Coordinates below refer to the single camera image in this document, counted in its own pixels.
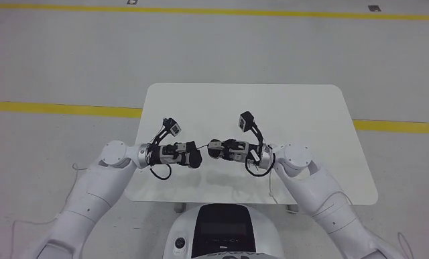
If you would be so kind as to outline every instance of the small black button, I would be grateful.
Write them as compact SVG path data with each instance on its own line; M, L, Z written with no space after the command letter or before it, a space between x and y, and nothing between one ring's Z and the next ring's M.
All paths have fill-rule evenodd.
M182 249L185 246L185 239L184 238L176 238L174 245L177 249Z

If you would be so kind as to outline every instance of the black cable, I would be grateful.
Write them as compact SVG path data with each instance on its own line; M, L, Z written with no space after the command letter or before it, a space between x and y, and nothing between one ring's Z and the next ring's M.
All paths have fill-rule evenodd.
M273 162L271 163L271 166L269 166L269 168L267 169L267 171L265 171L265 172L264 172L264 173L262 173L262 174L255 174L255 173L253 173L253 172L251 172L251 171L249 170L248 163L247 163L247 157L246 157L246 160L244 161L244 167L246 168L247 172L248 172L248 173L250 173L250 175L251 175L251 176L254 176L254 177L264 177L264 176L265 176L265 175L267 175L267 174L271 171L271 169L274 167L274 163L275 163L275 154L273 153Z
M197 149L201 149L201 148L203 148L203 147L205 147L205 146L208 146L208 144L203 145L203 146L200 146L200 147L198 147Z
M169 164L166 164L166 165L167 165L168 169L170 170L170 171L169 171L169 173L168 173L168 176L167 176L167 177L161 177L161 176L159 176L158 174L156 174L156 173L152 170L152 167L150 168L150 172L152 172L152 174L153 174L156 178L158 178L158 179L160 179L160 180L167 180L167 179L169 179L169 177L172 175L172 167L171 167Z

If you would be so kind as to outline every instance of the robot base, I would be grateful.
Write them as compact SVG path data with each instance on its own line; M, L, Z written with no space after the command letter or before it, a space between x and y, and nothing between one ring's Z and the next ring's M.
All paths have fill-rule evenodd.
M279 233L264 214L244 205L206 204L188 210L173 223L163 259L191 259L215 252L284 258Z

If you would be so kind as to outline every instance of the cable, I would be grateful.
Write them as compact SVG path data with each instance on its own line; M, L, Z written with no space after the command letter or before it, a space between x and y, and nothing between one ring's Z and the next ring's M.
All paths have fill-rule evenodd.
M200 147L198 147L197 149L201 149L201 148L203 148L203 147L205 147L205 146L208 146L208 144L205 144L205 145L203 145L203 146L200 146Z
M17 223L17 222L20 222L20 223L28 223L28 224L30 224L30 225L48 225L48 224L52 223L53 221L57 220L57 219L59 218L60 214L61 214L61 213L63 212L63 210L66 208L66 206L67 206L67 202L68 202L68 198L69 198L69 197L70 197L70 195L72 194L73 188L74 188L74 186L76 185L76 182L77 182L77 180L78 180L78 173L79 173L79 171L80 171L80 170L86 170L86 169L87 169L87 168L78 168L78 165L77 165L76 163L73 163L72 168L76 171L76 174L74 175L74 181L73 181L72 188L69 190L69 192L68 192L68 194L67 194L67 197L66 197L66 200L65 200L65 202L64 202L64 204L63 204L63 206L62 206L61 210L57 213L57 215L55 215L55 217L54 217L52 220L50 220L50 221L45 221L45 222L41 222L41 223L39 223L39 222L34 222L34 221L26 221L26 220L13 220L12 228L11 228L11 252L10 252L10 255L9 255L9 259L12 259L12 258L13 258L13 252L14 252L14 251L13 251L13 248L14 248L14 246L15 246L15 226L16 226L16 223Z
M262 174L255 174L249 170L248 163L247 163L247 157L244 161L244 167L246 168L247 172L250 173L250 175L254 176L254 177L264 177L265 175L269 174L271 172L271 169L274 167L274 164L275 164L275 154L273 153L273 162L271 163L271 166L269 166L267 171L265 171Z
M405 249L404 249L404 247L402 246L401 237L404 239L404 242L407 244L407 248L408 248L408 250L410 251L410 256L411 256L411 257L410 257L410 256L408 256L408 254L405 252ZM400 244L400 246L401 246L401 249L402 249L402 252L404 252L404 256L405 256L407 259L414 259L413 250L411 250L411 246L410 246L410 244L408 243L407 239L405 238L405 236L403 235L403 233L402 233L402 232L398 232L398 233L397 233L397 242L399 242L399 244Z
M161 176L159 176L158 174L156 174L153 170L152 170L152 167L150 167L150 172L152 172L152 174L156 177L156 178L158 178L158 179L160 179L160 180L167 180L167 179L169 179L169 177L172 175L172 167L169 165L169 164L165 164L167 167L168 167L168 169L169 169L169 173L168 173L168 176L167 177L161 177Z
M155 134L155 136L148 143L151 143L155 139L155 137L162 131L163 127L164 127L164 125L161 125L160 130Z
M275 197L274 197L274 193L273 193L273 191L271 190L271 174L272 174L272 171L270 171L269 172L269 179L268 179L268 182L269 182L269 193L268 193L268 195L270 196L270 197L272 197L273 198L273 200L274 200L274 202L276 203L276 204L278 204L278 202L277 202L277 199L275 199Z

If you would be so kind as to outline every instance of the white cable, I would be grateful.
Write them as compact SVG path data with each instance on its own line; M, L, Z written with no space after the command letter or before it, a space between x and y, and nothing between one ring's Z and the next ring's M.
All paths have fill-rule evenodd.
M269 182L269 193L268 193L268 195L273 198L273 200L276 204L278 204L277 199L275 199L274 193L271 190L271 173L272 172L273 172L272 170L269 172L269 177L268 177L268 182Z
M76 182L78 180L78 173L79 173L79 171L87 169L87 168L78 168L78 165L76 163L74 163L72 165L72 168L76 171L76 174L74 175L74 181L73 181L72 188L69 190L69 192L67 194L67 197L66 197L66 200L65 200L64 205L62 206L61 210L57 213L57 215L55 215L55 217L52 220L41 222L41 223L40 222L34 222L34 221L26 221L26 220L13 220L12 228L11 228L11 231L12 231L11 232L11 252L10 252L10 255L9 255L9 259L13 258L13 248L15 246L15 226L16 226L17 222L28 223L30 225L48 225L48 224L52 223L53 221L57 220L58 217L60 216L60 214L62 213L62 211L66 208L68 198L72 194L73 188L76 185Z

